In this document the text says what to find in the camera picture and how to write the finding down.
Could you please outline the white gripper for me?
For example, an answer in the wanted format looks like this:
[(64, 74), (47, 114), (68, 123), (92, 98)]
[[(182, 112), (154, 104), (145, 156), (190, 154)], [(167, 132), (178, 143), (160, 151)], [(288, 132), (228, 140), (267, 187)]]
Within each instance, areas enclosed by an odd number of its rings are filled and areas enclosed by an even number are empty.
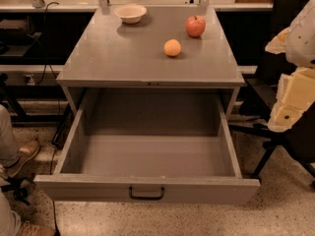
[(285, 53), (298, 67), (291, 75), (282, 74), (268, 129), (284, 132), (315, 102), (315, 0), (309, 0), (291, 22), (265, 46), (272, 54)]

